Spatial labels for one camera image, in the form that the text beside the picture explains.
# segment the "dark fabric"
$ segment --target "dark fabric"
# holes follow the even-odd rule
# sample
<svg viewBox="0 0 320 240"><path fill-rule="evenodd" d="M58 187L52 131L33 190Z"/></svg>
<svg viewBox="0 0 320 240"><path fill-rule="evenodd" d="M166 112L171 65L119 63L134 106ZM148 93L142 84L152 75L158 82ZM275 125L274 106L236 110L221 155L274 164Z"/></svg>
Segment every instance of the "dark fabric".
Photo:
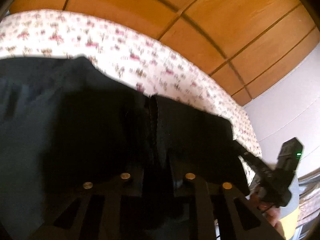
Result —
<svg viewBox="0 0 320 240"><path fill-rule="evenodd" d="M161 175L168 154L247 195L231 140L229 121L148 98L84 57L0 60L0 221L12 239L26 239L45 221L48 206L59 203L52 196L105 181L125 171L128 161Z"/></svg>

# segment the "bed sheet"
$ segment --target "bed sheet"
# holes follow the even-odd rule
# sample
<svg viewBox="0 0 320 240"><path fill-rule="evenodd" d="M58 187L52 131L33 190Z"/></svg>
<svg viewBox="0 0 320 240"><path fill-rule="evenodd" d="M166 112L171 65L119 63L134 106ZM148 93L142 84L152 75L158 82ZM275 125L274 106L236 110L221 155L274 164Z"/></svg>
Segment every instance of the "bed sheet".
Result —
<svg viewBox="0 0 320 240"><path fill-rule="evenodd" d="M87 57L106 76L146 95L161 94L230 120L233 138L261 158L246 114L212 78L180 54L117 23L79 13L35 10L0 23L0 59ZM242 160L248 184L254 172Z"/></svg>

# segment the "white wall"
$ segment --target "white wall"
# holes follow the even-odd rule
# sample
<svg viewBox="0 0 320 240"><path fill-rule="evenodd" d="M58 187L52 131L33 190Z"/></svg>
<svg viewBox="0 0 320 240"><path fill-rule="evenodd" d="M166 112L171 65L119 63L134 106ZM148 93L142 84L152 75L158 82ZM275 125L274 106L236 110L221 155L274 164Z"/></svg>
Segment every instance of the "white wall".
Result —
<svg viewBox="0 0 320 240"><path fill-rule="evenodd" d="M277 162L283 142L304 145L297 170L302 177L320 167L320 43L287 76L244 106L265 162Z"/></svg>

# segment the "wooden ceiling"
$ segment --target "wooden ceiling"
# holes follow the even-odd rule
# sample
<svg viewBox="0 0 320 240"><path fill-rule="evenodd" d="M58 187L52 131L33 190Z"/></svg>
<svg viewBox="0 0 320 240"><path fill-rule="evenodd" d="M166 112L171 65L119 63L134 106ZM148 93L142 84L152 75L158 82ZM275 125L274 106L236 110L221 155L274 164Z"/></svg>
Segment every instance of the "wooden ceiling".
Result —
<svg viewBox="0 0 320 240"><path fill-rule="evenodd" d="M179 52L241 105L297 66L320 39L299 0L16 0L126 25Z"/></svg>

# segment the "brass rivet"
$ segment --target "brass rivet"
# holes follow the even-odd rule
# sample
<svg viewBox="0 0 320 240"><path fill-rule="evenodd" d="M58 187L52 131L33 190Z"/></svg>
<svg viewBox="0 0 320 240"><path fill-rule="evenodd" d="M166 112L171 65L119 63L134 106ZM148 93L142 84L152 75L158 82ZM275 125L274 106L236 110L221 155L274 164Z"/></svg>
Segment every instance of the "brass rivet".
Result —
<svg viewBox="0 0 320 240"><path fill-rule="evenodd" d="M232 189L232 184L230 182L225 182L222 184L224 189Z"/></svg>
<svg viewBox="0 0 320 240"><path fill-rule="evenodd" d="M83 184L83 187L84 187L85 189L90 189L90 188L93 187L93 184L92 184L92 182L85 182L85 183Z"/></svg>
<svg viewBox="0 0 320 240"><path fill-rule="evenodd" d="M193 173L187 173L186 174L186 179L195 179L196 176Z"/></svg>
<svg viewBox="0 0 320 240"><path fill-rule="evenodd" d="M120 178L121 179L130 179L131 175L130 173L121 173Z"/></svg>

